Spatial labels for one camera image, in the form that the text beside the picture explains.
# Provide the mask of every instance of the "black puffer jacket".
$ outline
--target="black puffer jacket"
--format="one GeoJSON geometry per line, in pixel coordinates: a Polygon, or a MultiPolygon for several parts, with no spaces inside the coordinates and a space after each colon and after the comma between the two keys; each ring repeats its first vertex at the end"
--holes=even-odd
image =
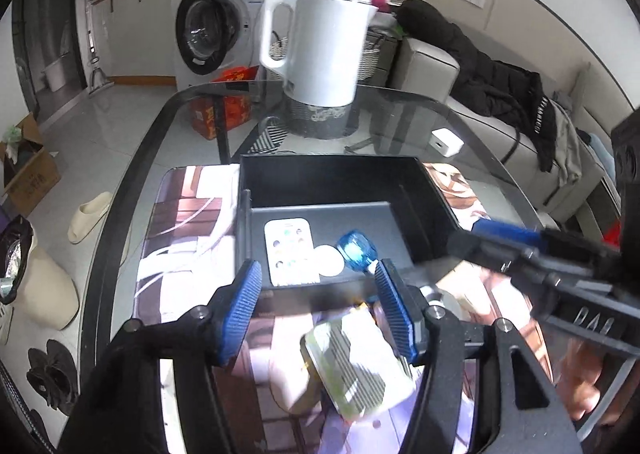
{"type": "Polygon", "coordinates": [[[481,116],[493,116],[526,134],[550,172],[556,154],[556,113],[536,72],[492,60],[455,24],[422,0],[407,0],[396,13],[413,38],[443,49],[460,65],[451,96],[481,116]]]}

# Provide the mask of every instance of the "white electric kettle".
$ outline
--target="white electric kettle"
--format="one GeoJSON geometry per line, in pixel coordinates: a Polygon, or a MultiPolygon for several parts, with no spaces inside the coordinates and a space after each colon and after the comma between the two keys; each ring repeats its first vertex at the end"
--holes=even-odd
{"type": "Polygon", "coordinates": [[[264,0],[260,63],[284,79],[289,98],[321,107],[350,104],[369,21],[377,11],[371,0],[264,0]],[[273,11],[293,11],[287,55],[269,54],[273,11]]]}

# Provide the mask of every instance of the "washing machine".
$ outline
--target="washing machine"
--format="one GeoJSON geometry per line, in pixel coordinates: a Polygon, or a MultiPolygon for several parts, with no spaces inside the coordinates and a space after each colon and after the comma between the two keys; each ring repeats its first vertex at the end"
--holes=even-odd
{"type": "Polygon", "coordinates": [[[264,0],[171,0],[178,90],[259,62],[264,0]]]}

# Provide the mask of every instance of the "white cabinet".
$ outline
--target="white cabinet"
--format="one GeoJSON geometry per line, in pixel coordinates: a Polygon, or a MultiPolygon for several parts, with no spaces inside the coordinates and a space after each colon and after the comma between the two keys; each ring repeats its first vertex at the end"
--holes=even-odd
{"type": "Polygon", "coordinates": [[[174,76],[171,0],[105,0],[94,6],[94,29],[108,75],[174,76]]]}

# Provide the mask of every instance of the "kettle handle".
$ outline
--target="kettle handle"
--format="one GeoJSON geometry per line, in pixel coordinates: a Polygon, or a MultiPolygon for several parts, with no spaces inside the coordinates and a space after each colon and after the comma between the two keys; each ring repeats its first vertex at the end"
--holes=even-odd
{"type": "Polygon", "coordinates": [[[260,36],[260,63],[265,68],[277,72],[277,74],[283,74],[288,58],[285,56],[281,60],[274,60],[269,54],[269,49],[271,47],[273,11],[280,4],[287,5],[292,11],[294,11],[296,9],[297,1],[298,0],[264,0],[264,4],[262,5],[264,8],[264,14],[262,15],[262,33],[260,36]]]}

